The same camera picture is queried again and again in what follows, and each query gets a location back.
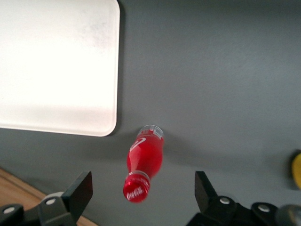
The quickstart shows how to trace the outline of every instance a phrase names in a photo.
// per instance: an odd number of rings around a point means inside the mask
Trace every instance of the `red glass bottle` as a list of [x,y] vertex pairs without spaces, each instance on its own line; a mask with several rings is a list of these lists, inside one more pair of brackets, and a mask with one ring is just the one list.
[[144,126],[127,155],[128,176],[123,194],[130,202],[142,202],[151,179],[159,172],[163,160],[163,132],[158,126]]

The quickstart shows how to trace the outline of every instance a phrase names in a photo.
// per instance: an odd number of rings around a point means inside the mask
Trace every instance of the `gray surface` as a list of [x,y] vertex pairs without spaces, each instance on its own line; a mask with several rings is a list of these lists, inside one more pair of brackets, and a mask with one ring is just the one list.
[[[118,125],[108,137],[0,130],[0,166],[45,193],[93,173],[85,215],[102,226],[185,225],[194,171],[219,194],[300,204],[287,162],[301,148],[301,7],[295,1],[121,0]],[[122,194],[139,128],[166,135],[148,199]]]

